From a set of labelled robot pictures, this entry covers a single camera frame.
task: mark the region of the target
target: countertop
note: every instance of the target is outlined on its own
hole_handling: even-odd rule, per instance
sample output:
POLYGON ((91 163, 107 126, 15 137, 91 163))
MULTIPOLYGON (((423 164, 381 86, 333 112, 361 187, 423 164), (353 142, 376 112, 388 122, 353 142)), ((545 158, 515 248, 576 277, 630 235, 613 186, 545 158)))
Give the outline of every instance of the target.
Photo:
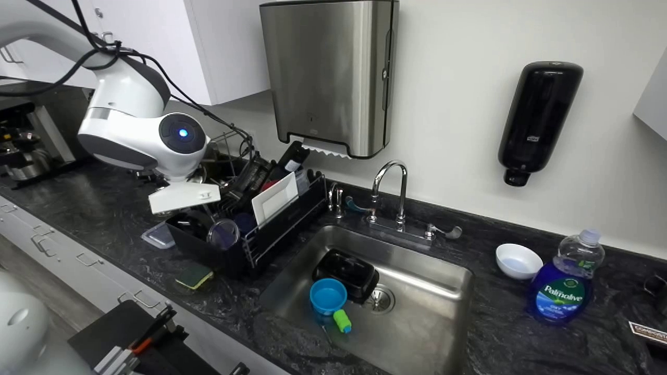
MULTIPOLYGON (((259 295, 289 254, 321 225, 332 223, 332 214, 297 233, 260 277, 217 277, 206 290, 187 294, 172 284, 172 274, 189 258, 177 248, 163 252, 140 240, 142 232, 165 219, 150 214, 146 199, 150 191, 152 187, 132 172, 99 163, 21 189, 0 183, 0 193, 11 202, 289 373, 381 373, 333 347, 322 336, 296 330, 259 306, 259 295)), ((667 262, 607 248, 607 260, 594 281, 596 294, 586 313, 565 327, 553 327, 525 310, 527 284, 507 280, 497 266, 493 250, 499 244, 516 242, 549 260, 560 235, 419 202, 408 202, 407 213, 408 219, 464 230, 458 242, 438 240, 427 252, 473 272, 464 373, 659 373, 647 346, 630 336, 628 318, 667 330, 667 318, 641 290, 656 272, 667 272, 667 262)))

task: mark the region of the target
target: blue dish soap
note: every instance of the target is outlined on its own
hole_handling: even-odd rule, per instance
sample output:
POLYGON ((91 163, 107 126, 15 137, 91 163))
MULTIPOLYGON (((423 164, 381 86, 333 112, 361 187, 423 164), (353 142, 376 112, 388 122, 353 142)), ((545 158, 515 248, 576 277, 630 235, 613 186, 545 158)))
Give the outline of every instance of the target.
POLYGON ((531 313, 554 325, 576 318, 592 297, 592 277, 602 260, 599 232, 583 230, 580 235, 565 238, 558 254, 540 268, 529 288, 531 313))

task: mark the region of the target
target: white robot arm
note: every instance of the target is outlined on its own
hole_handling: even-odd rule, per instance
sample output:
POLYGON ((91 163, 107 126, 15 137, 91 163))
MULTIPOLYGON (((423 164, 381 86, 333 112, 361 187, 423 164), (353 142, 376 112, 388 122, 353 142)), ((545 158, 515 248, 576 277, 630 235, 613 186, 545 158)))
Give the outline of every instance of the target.
MULTIPOLYGON (((0 46, 15 39, 37 42, 72 61, 91 49, 79 24, 40 0, 0 2, 0 46)), ((84 67, 103 67, 111 61, 111 54, 93 54, 84 67)), ((109 164, 157 169, 169 186, 184 186, 199 164, 209 137, 191 116, 163 114, 169 100, 163 77, 132 58, 118 58, 95 74, 97 88, 79 130, 81 145, 109 164)))

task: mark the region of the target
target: stainless steel sink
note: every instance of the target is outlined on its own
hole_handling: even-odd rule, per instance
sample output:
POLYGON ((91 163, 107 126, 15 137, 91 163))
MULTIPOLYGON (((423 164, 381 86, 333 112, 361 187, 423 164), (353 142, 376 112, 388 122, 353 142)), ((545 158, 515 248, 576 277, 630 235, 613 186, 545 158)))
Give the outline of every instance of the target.
POLYGON ((263 309, 304 330, 321 330, 341 350, 388 373, 460 373, 470 272, 462 266, 367 238, 322 226, 260 295, 263 309), (308 288, 316 262, 332 248, 379 271, 364 305, 345 305, 355 331, 316 327, 308 288))

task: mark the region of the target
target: stainless steel dispenser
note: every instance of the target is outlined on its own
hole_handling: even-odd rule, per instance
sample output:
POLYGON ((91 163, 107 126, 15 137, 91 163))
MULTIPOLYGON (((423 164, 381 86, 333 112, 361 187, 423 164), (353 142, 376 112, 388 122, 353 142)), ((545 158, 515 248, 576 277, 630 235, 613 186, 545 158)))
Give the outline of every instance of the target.
POLYGON ((388 145, 396 15, 396 0, 260 7, 281 142, 314 139, 353 158, 388 145))

